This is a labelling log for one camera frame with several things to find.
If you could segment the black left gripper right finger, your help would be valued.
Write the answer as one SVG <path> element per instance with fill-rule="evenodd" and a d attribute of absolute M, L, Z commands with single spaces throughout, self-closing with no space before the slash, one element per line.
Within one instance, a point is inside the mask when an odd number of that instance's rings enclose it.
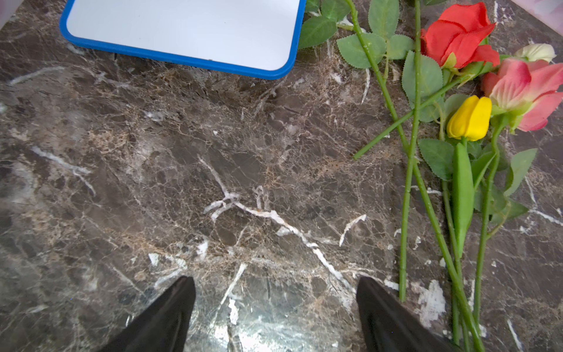
<path fill-rule="evenodd" d="M 456 351 L 415 318 L 371 277 L 361 277 L 356 302 L 368 351 Z"/>

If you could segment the blue framed whiteboard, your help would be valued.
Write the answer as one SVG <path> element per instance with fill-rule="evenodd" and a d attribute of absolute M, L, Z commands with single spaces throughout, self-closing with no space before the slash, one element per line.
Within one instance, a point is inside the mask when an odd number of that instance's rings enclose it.
<path fill-rule="evenodd" d="M 305 7 L 301 0 L 75 0 L 60 31 L 83 48 L 275 80 L 295 64 Z"/>

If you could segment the small yellow tulip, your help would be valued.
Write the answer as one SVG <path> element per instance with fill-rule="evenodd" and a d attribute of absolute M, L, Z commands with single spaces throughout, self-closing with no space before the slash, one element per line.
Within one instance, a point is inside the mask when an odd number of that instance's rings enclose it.
<path fill-rule="evenodd" d="M 452 338 L 462 351 L 471 349 L 469 329 L 463 320 L 462 308 L 466 305 L 457 295 L 457 290 L 463 288 L 461 258 L 474 215 L 475 194 L 492 161 L 489 157 L 485 162 L 472 164 L 468 146 L 470 142 L 479 142 L 487 136 L 491 111 L 492 102 L 489 98 L 471 96 L 447 123 L 447 136 L 457 140 L 452 155 L 452 184 L 446 187 L 450 195 L 444 198 L 444 204 L 449 206 L 447 218 L 455 271 L 452 280 Z"/>

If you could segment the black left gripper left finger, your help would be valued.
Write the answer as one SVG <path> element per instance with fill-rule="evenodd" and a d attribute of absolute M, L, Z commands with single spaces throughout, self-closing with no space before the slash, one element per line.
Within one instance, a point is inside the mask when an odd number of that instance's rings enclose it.
<path fill-rule="evenodd" d="M 196 299 L 192 277 L 181 276 L 102 351 L 184 351 Z"/>

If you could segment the red rose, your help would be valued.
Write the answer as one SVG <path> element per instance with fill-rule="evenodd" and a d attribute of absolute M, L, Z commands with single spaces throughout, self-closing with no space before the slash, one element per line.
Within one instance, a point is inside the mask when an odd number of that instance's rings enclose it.
<path fill-rule="evenodd" d="M 349 65 L 373 70 L 394 120 L 360 149 L 355 158 L 360 158 L 391 131 L 401 129 L 410 118 L 416 122 L 434 120 L 447 92 L 500 63 L 499 53 L 488 44 L 496 25 L 482 2 L 453 4 L 427 29 L 418 26 L 415 38 L 397 34 L 399 14 L 398 1 L 373 1 L 369 9 L 370 30 L 362 30 L 354 10 L 354 33 L 338 42 L 340 54 Z M 403 117 L 397 115 L 386 77 L 379 69 L 381 62 L 392 61 L 403 63 L 402 88 L 411 108 Z"/>

